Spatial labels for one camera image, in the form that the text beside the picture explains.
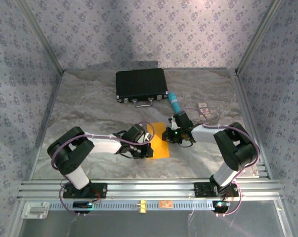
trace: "patterned wallpaper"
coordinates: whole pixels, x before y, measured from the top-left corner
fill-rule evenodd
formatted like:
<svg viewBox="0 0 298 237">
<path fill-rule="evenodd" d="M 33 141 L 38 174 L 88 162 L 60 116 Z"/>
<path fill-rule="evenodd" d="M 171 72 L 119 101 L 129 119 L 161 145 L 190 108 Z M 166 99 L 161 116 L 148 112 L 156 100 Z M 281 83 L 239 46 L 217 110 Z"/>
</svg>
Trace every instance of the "patterned wallpaper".
<svg viewBox="0 0 298 237">
<path fill-rule="evenodd" d="M 28 0 L 64 70 L 235 69 L 271 0 Z"/>
<path fill-rule="evenodd" d="M 298 0 L 278 11 L 242 81 L 298 230 Z"/>
<path fill-rule="evenodd" d="M 29 178 L 58 75 L 13 0 L 0 0 L 0 236 Z"/>
</svg>

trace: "blue marker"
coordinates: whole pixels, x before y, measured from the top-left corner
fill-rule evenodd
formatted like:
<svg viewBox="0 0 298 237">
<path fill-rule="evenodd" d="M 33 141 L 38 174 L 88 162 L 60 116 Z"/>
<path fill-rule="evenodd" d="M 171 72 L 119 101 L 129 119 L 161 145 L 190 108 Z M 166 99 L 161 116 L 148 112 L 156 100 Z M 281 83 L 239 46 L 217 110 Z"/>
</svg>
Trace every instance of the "blue marker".
<svg viewBox="0 0 298 237">
<path fill-rule="evenodd" d="M 173 106 L 175 113 L 178 113 L 180 111 L 180 106 L 177 102 L 177 97 L 174 92 L 169 92 L 169 100 Z"/>
</svg>

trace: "wire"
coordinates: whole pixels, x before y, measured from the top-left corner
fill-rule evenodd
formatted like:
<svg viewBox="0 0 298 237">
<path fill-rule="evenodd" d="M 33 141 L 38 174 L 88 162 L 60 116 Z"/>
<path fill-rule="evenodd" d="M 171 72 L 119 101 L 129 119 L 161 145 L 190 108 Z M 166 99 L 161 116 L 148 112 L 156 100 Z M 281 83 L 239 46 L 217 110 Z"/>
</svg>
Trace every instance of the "wire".
<svg viewBox="0 0 298 237">
<path fill-rule="evenodd" d="M 227 213 L 228 210 L 229 210 L 229 209 L 228 209 L 228 210 L 226 211 L 226 213 L 224 214 L 225 216 L 227 216 L 227 215 L 231 215 L 231 214 L 235 213 L 235 212 L 239 209 L 239 207 L 241 206 L 242 192 L 241 192 L 240 185 L 239 185 L 237 182 L 235 182 L 235 181 L 232 181 L 232 183 L 235 184 L 235 185 L 237 185 L 237 187 L 238 187 L 238 189 L 239 189 L 239 196 L 240 196 L 240 199 L 239 199 L 239 202 L 238 202 L 238 205 L 236 206 L 236 208 L 235 208 L 233 211 Z"/>
<path fill-rule="evenodd" d="M 62 199 L 62 195 L 61 195 L 61 193 L 62 193 L 62 191 L 65 189 L 65 186 L 68 185 L 68 184 L 70 184 L 70 183 L 71 183 L 71 182 L 67 182 L 66 184 L 62 185 L 62 187 L 60 188 L 60 191 L 59 191 L 59 199 L 60 199 L 60 202 L 61 202 L 61 204 L 62 204 L 62 206 L 64 207 L 65 210 L 67 210 L 68 212 L 70 212 L 70 213 L 73 214 L 73 215 L 79 216 L 80 213 L 75 213 L 75 211 L 69 209 L 69 208 L 66 206 L 66 204 L 64 203 L 63 199 Z"/>
<path fill-rule="evenodd" d="M 229 190 L 226 191 L 225 196 L 224 196 L 224 198 L 223 198 L 222 201 L 224 201 L 228 197 L 227 194 L 231 194 L 231 196 L 232 196 L 232 201 L 231 202 L 233 202 L 234 196 L 233 196 L 233 193 L 231 191 L 229 191 Z"/>
<path fill-rule="evenodd" d="M 61 186 L 61 187 L 62 187 L 62 182 L 63 182 L 64 180 L 67 180 L 67 179 L 62 179 L 62 180 L 61 180 L 61 182 L 60 182 L 60 186 Z"/>
<path fill-rule="evenodd" d="M 97 191 L 97 190 L 94 190 L 94 189 L 92 189 L 91 190 L 93 193 L 96 193 L 97 195 L 98 195 L 98 198 L 97 199 L 95 199 L 95 200 L 93 200 L 93 201 L 91 201 L 91 202 L 95 202 L 95 201 L 98 201 L 99 200 L 99 204 L 101 203 L 101 199 L 100 199 L 100 194 L 99 194 L 99 192 Z"/>
<path fill-rule="evenodd" d="M 126 156 L 125 154 L 122 154 L 122 153 L 119 153 L 119 154 L 122 155 L 123 157 L 127 157 L 129 159 L 133 159 L 133 157 Z"/>
<path fill-rule="evenodd" d="M 136 142 L 130 142 L 130 141 L 127 141 L 127 140 L 124 140 L 122 138 L 119 138 L 119 137 L 108 137 L 108 136 L 102 136 L 102 135 L 95 135 L 95 134 L 83 134 L 83 135 L 79 135 L 79 136 L 76 136 L 76 137 L 73 137 L 71 139 L 69 139 L 68 141 L 66 141 L 65 143 L 63 143 L 52 155 L 52 158 L 51 158 L 51 166 L 53 169 L 55 170 L 58 170 L 58 168 L 55 166 L 55 158 L 56 156 L 58 155 L 58 153 L 65 147 L 67 146 L 68 144 L 70 144 L 71 142 L 79 139 L 79 138 L 82 138 L 82 137 L 88 137 L 88 138 L 98 138 L 98 139 L 108 139 L 108 140 L 115 140 L 115 141 L 119 141 L 119 142 L 124 142 L 124 143 L 127 143 L 127 144 L 130 144 L 130 145 L 134 145 L 134 146 L 142 146 L 142 145 L 146 145 L 148 143 L 150 143 L 153 139 L 153 137 L 155 136 L 155 129 L 154 129 L 154 126 L 149 123 L 149 122 L 140 122 L 139 124 L 147 124 L 149 126 L 151 126 L 152 128 L 152 136 L 151 138 L 146 141 L 146 142 L 143 142 L 143 143 L 136 143 Z"/>
<path fill-rule="evenodd" d="M 193 145 L 193 143 L 192 143 L 192 142 L 190 142 L 190 145 L 189 145 L 189 146 L 186 146 L 186 147 L 184 147 L 184 146 L 181 146 L 179 143 L 178 143 L 178 145 L 179 145 L 180 147 L 182 147 L 182 148 L 188 148 L 188 147 L 191 147 L 191 146 Z"/>
</svg>

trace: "metal frame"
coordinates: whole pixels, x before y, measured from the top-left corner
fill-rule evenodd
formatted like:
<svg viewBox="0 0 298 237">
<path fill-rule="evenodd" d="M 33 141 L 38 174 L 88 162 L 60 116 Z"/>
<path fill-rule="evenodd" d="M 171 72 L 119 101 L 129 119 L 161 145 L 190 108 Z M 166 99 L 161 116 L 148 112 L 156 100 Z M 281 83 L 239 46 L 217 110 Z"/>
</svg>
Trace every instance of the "metal frame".
<svg viewBox="0 0 298 237">
<path fill-rule="evenodd" d="M 251 42 L 249 43 L 245 53 L 243 54 L 239 65 L 237 66 L 236 72 L 238 76 L 241 76 L 246 69 L 248 63 L 251 61 L 256 49 L 261 43 L 268 27 L 272 23 L 278 9 L 281 7 L 283 0 L 272 0 L 268 9 L 265 11 L 263 19 L 261 20 L 259 26 L 257 27 Z"/>
<path fill-rule="evenodd" d="M 92 182 L 108 184 L 106 200 L 220 200 L 217 197 L 195 198 L 194 183 L 209 182 L 209 179 L 100 179 Z M 238 178 L 237 182 L 242 189 L 242 200 L 274 200 L 284 195 L 279 180 Z M 17 199 L 59 200 L 59 190 L 60 180 L 25 181 Z"/>
<path fill-rule="evenodd" d="M 43 47 L 43 50 L 46 52 L 46 55 L 50 59 L 53 67 L 61 76 L 63 74 L 63 69 L 56 55 L 54 54 L 51 45 L 46 39 L 38 21 L 36 20 L 33 12 L 31 11 L 28 3 L 25 0 L 15 0 L 15 2 L 18 5 L 19 9 L 21 10 L 22 14 L 24 15 L 26 21 L 28 22 L 35 36 L 37 37 L 37 40 L 40 42 L 41 46 Z"/>
<path fill-rule="evenodd" d="M 233 88 L 236 92 L 237 99 L 239 102 L 239 106 L 241 109 L 243 121 L 245 123 L 247 132 L 252 136 L 252 138 L 255 140 L 255 142 L 260 147 L 260 161 L 261 163 L 258 164 L 258 173 L 260 177 L 269 177 L 272 176 L 271 168 L 268 164 L 266 153 L 262 145 L 262 139 L 259 135 L 259 132 L 256 128 L 256 122 L 251 110 L 250 102 L 245 94 L 245 89 L 242 85 L 242 82 L 239 80 L 239 78 L 236 76 L 235 72 L 231 72 L 231 78 L 232 78 L 232 84 Z"/>
<path fill-rule="evenodd" d="M 59 89 L 60 89 L 60 85 L 61 85 L 61 82 L 62 82 L 62 78 L 63 78 L 63 73 L 61 74 L 61 78 L 59 80 L 59 84 L 57 85 L 57 88 L 56 88 L 56 91 L 55 91 L 55 95 L 53 97 L 53 100 L 52 100 L 52 103 L 51 103 L 51 107 L 53 108 L 54 107 L 54 104 L 55 104 L 55 101 L 56 101 L 56 97 L 58 95 L 58 92 L 59 92 Z M 39 143 L 39 148 L 36 152 L 36 156 L 35 156 L 35 162 L 32 166 L 32 169 L 31 169 L 31 172 L 30 172 L 30 176 L 29 176 L 29 180 L 32 180 L 32 177 L 36 171 L 36 166 L 37 166 L 37 162 L 38 162 L 38 158 L 39 158 L 39 153 L 41 151 L 41 148 L 42 148 L 42 144 L 43 144 L 43 141 L 44 141 L 44 137 L 45 137 L 45 134 L 46 134 L 46 130 L 48 129 L 48 123 L 50 121 L 50 118 L 51 118 L 51 115 L 52 115 L 52 110 L 50 110 L 49 112 L 49 115 L 48 115 L 48 118 L 46 120 L 46 123 L 44 125 L 44 130 L 43 130 L 43 135 L 42 135 L 42 138 L 40 139 L 40 143 Z"/>
<path fill-rule="evenodd" d="M 12 217 L 13 222 L 8 226 L 7 237 L 15 237 L 21 231 L 21 213 L 25 202 L 46 201 L 50 203 L 51 211 L 60 211 L 61 203 L 58 197 L 61 180 L 37 180 L 22 182 Z M 146 200 L 151 204 L 150 210 L 156 210 L 156 201 L 173 200 L 174 203 L 186 203 L 184 207 L 177 210 L 195 209 L 196 204 L 208 203 L 218 198 L 195 198 L 194 183 L 208 182 L 207 179 L 110 179 L 92 180 L 92 182 L 108 183 L 107 197 L 103 203 L 109 204 L 107 210 L 126 210 L 120 204 L 130 206 Z M 285 236 L 293 236 L 281 198 L 284 196 L 280 180 L 267 178 L 238 178 L 242 189 L 242 201 L 274 200 L 280 224 Z M 66 199 L 65 203 L 71 206 L 73 199 Z M 211 210 L 211 207 L 200 207 L 200 210 Z"/>
</svg>

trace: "purple cable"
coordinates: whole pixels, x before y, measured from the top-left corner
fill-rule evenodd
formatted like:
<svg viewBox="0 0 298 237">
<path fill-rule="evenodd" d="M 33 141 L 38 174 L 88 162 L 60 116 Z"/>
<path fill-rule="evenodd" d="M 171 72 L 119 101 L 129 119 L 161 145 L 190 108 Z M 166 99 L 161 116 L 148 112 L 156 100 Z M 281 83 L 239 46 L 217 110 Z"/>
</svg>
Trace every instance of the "purple cable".
<svg viewBox="0 0 298 237">
<path fill-rule="evenodd" d="M 108 138 L 108 136 L 101 136 L 101 135 L 92 135 L 92 134 L 83 134 L 83 135 L 79 135 L 76 137 L 71 138 L 70 140 L 66 141 L 65 143 L 63 143 L 52 155 L 51 158 L 51 166 L 53 169 L 58 170 L 58 168 L 55 166 L 55 158 L 56 155 L 60 152 L 60 150 L 62 150 L 65 146 L 69 145 L 71 142 L 75 141 L 76 139 L 82 138 L 82 137 L 88 137 L 88 138 L 98 138 L 98 139 L 108 139 L 108 140 L 115 140 L 115 141 L 120 141 L 120 142 L 124 142 L 130 145 L 134 145 L 134 146 L 141 146 L 141 145 L 145 145 L 148 144 L 152 141 L 154 135 L 155 135 L 155 129 L 154 126 L 152 124 L 150 124 L 149 122 L 140 122 L 139 124 L 147 124 L 149 126 L 151 126 L 152 128 L 152 136 L 149 139 L 149 141 L 143 142 L 143 143 L 136 143 L 136 142 L 130 142 L 130 141 L 126 141 L 122 138 L 118 138 L 118 137 L 112 137 L 112 138 Z"/>
<path fill-rule="evenodd" d="M 184 108 L 184 109 L 182 109 L 180 111 L 184 111 L 184 110 L 195 110 L 198 114 L 201 114 L 206 119 L 206 121 L 208 122 L 208 119 L 207 119 L 206 115 L 203 112 L 201 112 L 201 111 L 199 111 L 197 109 L 194 109 L 194 108 Z"/>
<path fill-rule="evenodd" d="M 239 209 L 239 207 L 241 206 L 242 192 L 241 192 L 240 185 L 239 185 L 238 183 L 234 182 L 234 181 L 232 181 L 232 183 L 235 184 L 235 185 L 237 185 L 237 187 L 238 187 L 238 189 L 239 189 L 240 200 L 239 200 L 239 202 L 238 202 L 237 207 L 236 207 L 233 211 L 231 211 L 231 212 L 229 212 L 229 213 L 225 213 L 225 214 L 224 214 L 225 216 L 228 216 L 228 215 L 231 215 L 231 214 L 235 213 L 235 212 Z"/>
<path fill-rule="evenodd" d="M 59 191 L 59 199 L 60 199 L 60 202 L 61 202 L 61 204 L 62 204 L 62 206 L 64 207 L 65 210 L 67 210 L 68 212 L 70 212 L 70 213 L 73 214 L 73 215 L 79 216 L 80 214 L 79 214 L 79 213 L 75 213 L 75 211 L 70 210 L 70 209 L 65 205 L 65 203 L 64 203 L 64 201 L 63 201 L 63 199 L 62 199 L 62 195 L 61 195 L 61 193 L 62 193 L 62 191 L 64 190 L 64 188 L 65 188 L 65 186 L 66 186 L 67 184 L 70 184 L 70 182 L 68 182 L 68 183 L 66 183 L 66 184 L 64 184 L 64 185 L 62 185 L 62 187 L 60 188 L 60 191 Z"/>
</svg>

